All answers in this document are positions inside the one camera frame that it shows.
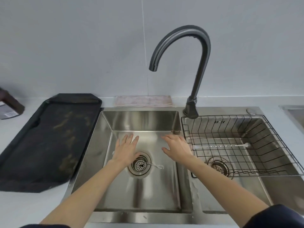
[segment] backsplash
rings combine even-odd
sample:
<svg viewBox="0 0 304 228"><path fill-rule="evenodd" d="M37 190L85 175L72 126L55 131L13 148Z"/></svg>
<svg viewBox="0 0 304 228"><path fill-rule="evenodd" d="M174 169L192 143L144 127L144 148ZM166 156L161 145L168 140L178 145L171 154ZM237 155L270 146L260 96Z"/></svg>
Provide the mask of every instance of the backsplash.
<svg viewBox="0 0 304 228"><path fill-rule="evenodd" d="M190 95L200 42L182 38L148 70L173 29L197 25L211 54L198 96L304 95L304 0L0 0L0 86L57 93Z"/></svg>

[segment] metal rack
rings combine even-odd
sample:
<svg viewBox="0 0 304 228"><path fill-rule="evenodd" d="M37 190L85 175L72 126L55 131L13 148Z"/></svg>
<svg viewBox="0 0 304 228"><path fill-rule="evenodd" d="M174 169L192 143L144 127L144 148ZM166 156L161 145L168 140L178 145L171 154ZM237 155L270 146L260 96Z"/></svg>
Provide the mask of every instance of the metal rack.
<svg viewBox="0 0 304 228"><path fill-rule="evenodd" d="M192 149L194 155L228 177L304 175L263 115L182 117L182 126L190 147L203 146ZM249 147L234 146L247 142Z"/></svg>

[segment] countertop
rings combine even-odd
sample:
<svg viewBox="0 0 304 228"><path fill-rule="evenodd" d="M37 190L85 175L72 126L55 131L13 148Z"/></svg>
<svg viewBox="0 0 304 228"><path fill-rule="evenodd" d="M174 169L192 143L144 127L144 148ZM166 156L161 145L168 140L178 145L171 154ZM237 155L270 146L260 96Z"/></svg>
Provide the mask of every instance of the countertop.
<svg viewBox="0 0 304 228"><path fill-rule="evenodd" d="M112 107L114 98L101 98L103 107ZM172 98L175 107L185 106L187 98ZM0 120L0 153L25 125L45 98L18 99L25 112L16 118ZM199 97L198 107L211 106L258 106L279 136L285 142L298 161L304 166L304 134L293 124L280 105L304 105L304 96L267 96L267 97ZM0 192L0 221L2 227L17 228L30 223L39 223L62 200L67 185L63 184L48 191L33 193ZM87 228L154 228L154 227L185 227L186 225L157 224L116 224L88 223Z"/></svg>

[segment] gooseneck faucet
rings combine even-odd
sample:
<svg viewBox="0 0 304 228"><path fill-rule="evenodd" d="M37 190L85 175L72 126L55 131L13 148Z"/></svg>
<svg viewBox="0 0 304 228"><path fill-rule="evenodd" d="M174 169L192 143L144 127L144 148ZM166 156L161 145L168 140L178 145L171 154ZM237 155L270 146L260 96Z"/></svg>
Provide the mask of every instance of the gooseneck faucet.
<svg viewBox="0 0 304 228"><path fill-rule="evenodd" d="M165 50L176 40L183 37L194 37L197 38L203 47L202 57L199 64L199 68L196 73L195 81L193 84L191 95L187 99L186 108L184 114L190 119L196 119L199 115L196 110L197 93L199 91L204 72L207 66L207 62L210 55L211 43L209 36L205 30L196 25L185 25L181 26L170 33L168 33L156 46L153 55L151 57L149 70L155 72L158 68L159 60Z"/></svg>

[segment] baking tray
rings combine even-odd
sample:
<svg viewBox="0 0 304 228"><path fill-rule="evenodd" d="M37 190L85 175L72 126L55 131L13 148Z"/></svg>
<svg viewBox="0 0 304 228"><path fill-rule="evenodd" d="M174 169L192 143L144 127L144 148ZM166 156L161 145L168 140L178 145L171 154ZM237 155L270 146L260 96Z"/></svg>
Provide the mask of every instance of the baking tray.
<svg viewBox="0 0 304 228"><path fill-rule="evenodd" d="M0 191L38 193L71 179L102 101L58 94L44 101L0 155Z"/></svg>

